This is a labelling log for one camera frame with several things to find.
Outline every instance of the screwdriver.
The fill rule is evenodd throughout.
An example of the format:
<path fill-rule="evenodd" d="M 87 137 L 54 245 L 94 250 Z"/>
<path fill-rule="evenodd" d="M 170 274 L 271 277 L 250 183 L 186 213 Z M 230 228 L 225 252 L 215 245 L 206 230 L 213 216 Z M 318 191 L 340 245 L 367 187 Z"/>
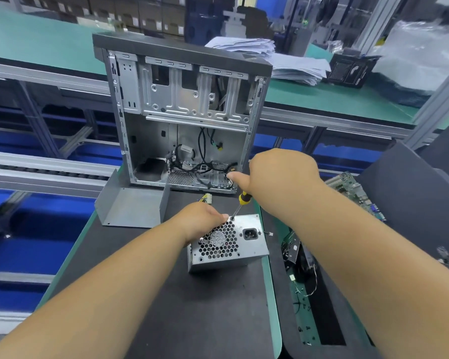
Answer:
<path fill-rule="evenodd" d="M 231 216 L 230 220 L 234 220 L 234 217 L 236 217 L 236 214 L 238 214 L 239 210 L 241 209 L 241 207 L 243 205 L 249 204 L 249 202 L 251 201 L 251 198 L 253 196 L 251 194 L 246 193 L 245 191 L 242 192 L 239 196 L 239 206 L 238 209 L 236 209 L 233 213 L 233 215 Z"/>

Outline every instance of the circuit board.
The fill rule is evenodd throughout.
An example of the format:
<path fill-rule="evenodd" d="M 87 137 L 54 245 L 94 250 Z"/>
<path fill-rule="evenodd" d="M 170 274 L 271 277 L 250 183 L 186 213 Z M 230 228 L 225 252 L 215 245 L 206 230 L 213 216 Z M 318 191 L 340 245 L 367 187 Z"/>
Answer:
<path fill-rule="evenodd" d="M 386 222 L 386 218 L 381 213 L 377 205 L 371 202 L 361 184 L 358 183 L 349 172 L 343 172 L 342 174 L 336 175 L 326 181 L 326 185 L 332 187 L 337 192 L 358 204 L 381 222 Z"/>

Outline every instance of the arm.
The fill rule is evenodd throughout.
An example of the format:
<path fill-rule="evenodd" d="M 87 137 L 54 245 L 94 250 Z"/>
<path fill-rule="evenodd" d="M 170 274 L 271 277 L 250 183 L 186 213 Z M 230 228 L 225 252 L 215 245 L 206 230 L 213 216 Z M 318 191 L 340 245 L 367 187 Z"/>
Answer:
<path fill-rule="evenodd" d="M 186 206 L 33 313 L 0 341 L 0 359 L 124 357 L 183 246 L 227 219 L 205 203 Z"/>
<path fill-rule="evenodd" d="M 270 150 L 228 177 L 296 231 L 384 357 L 449 358 L 447 268 L 326 186 L 305 154 Z"/>

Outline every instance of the hand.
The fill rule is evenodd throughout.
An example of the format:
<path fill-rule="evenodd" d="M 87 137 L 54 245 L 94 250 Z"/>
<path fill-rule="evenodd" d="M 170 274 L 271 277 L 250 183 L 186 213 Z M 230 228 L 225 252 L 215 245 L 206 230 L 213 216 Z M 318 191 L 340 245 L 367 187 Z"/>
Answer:
<path fill-rule="evenodd" d="M 326 186 L 314 159 L 293 150 L 272 149 L 257 154 L 249 163 L 249 171 L 250 175 L 230 172 L 227 177 L 289 226 L 296 216 L 294 208 Z"/>
<path fill-rule="evenodd" d="M 228 214 L 220 214 L 211 205 L 198 201 L 186 205 L 169 222 L 182 229 L 185 245 L 187 245 L 193 240 L 203 237 L 211 229 L 223 224 L 228 218 Z"/>

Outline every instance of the workbench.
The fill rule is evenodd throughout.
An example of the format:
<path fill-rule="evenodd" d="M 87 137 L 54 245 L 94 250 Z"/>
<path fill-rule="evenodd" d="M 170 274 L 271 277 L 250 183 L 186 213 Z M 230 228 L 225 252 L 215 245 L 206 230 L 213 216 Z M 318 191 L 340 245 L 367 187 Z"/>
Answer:
<path fill-rule="evenodd" d="M 172 191 L 165 220 L 201 196 Z M 236 196 L 213 196 L 220 212 L 231 213 L 236 204 Z M 255 207 L 246 205 L 240 213 L 256 213 Z M 104 227 L 93 213 L 41 304 L 145 230 Z M 280 352 L 268 257 L 244 267 L 191 275 L 183 249 L 126 358 L 273 359 Z"/>
<path fill-rule="evenodd" d="M 95 59 L 91 41 L 97 31 L 100 30 L 0 9 L 0 78 L 50 85 L 64 94 L 82 92 L 81 99 L 106 99 L 110 92 L 105 67 Z M 308 48 L 307 56 L 331 58 L 331 54 L 314 45 Z M 310 87 L 273 80 L 261 120 L 289 129 L 322 126 L 404 138 L 414 127 L 412 118 L 417 111 L 389 102 L 366 86 L 354 90 L 324 83 Z M 449 120 L 444 121 L 440 128 L 448 124 Z"/>

